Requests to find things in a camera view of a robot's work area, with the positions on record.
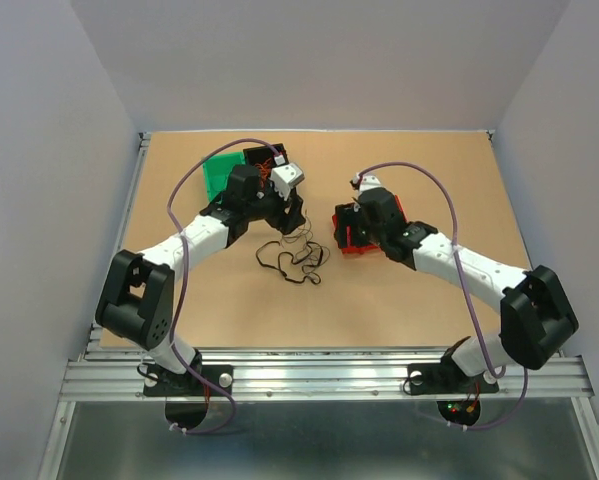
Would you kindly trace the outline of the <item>red plastic bin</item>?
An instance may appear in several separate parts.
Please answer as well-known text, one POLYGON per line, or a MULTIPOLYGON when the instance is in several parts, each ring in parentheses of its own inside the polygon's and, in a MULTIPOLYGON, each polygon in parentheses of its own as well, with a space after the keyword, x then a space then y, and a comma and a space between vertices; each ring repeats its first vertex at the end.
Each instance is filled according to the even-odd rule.
POLYGON ((343 254, 364 254, 373 249, 380 249, 391 260, 400 262, 405 259, 405 247, 400 244, 399 237, 391 240, 383 247, 377 247, 373 244, 357 244, 352 236, 353 210, 356 200, 349 203, 338 204, 335 206, 335 212, 332 216, 334 225, 334 239, 337 248, 343 254))

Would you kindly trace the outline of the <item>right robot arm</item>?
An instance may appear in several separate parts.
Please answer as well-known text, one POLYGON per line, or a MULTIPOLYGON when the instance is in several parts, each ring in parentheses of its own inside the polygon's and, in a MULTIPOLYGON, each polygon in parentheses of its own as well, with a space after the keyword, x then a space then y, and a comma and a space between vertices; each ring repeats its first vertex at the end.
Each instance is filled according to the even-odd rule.
POLYGON ((356 203, 363 232, 390 260, 447 281, 500 316, 499 332, 455 343, 423 370, 422 385, 461 390, 488 369, 539 370, 578 331, 563 285, 550 268, 524 270, 455 245, 435 227, 407 220, 395 195, 382 186, 360 188, 356 203))

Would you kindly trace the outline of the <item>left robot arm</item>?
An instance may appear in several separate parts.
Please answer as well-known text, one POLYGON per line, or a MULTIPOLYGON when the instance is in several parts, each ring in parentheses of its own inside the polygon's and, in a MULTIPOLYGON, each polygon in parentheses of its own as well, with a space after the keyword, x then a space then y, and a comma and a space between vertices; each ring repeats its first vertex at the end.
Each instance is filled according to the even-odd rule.
POLYGON ((303 179, 294 163, 273 167, 266 178, 255 166, 237 165, 225 190, 180 232, 139 253, 121 250, 113 256, 95 321, 154 360, 144 374, 149 389, 163 386, 188 395, 201 384, 200 352, 173 332, 176 283, 230 247, 252 222, 263 220, 282 234, 302 226, 297 186, 303 179))

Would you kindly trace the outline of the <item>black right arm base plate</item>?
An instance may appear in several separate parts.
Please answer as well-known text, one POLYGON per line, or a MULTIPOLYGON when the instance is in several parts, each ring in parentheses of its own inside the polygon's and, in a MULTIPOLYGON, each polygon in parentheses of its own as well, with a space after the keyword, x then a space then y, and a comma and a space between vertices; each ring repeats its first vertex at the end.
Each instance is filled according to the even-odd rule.
POLYGON ((499 385, 486 382, 482 376, 468 377, 458 367, 433 362, 409 364, 401 389, 410 396, 461 396, 494 394, 499 391, 499 385))

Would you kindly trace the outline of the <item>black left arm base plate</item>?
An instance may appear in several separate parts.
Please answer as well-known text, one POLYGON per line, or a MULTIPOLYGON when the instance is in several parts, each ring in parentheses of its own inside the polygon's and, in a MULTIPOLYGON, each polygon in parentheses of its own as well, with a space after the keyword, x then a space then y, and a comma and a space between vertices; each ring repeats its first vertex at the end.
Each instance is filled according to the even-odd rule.
MULTIPOLYGON (((204 385, 189 373, 175 374, 154 363, 140 363, 137 373, 143 378, 143 395, 149 398, 200 397, 204 394, 204 385)), ((233 375, 231 365, 204 365, 201 375, 208 381, 219 385, 222 377, 233 375)))

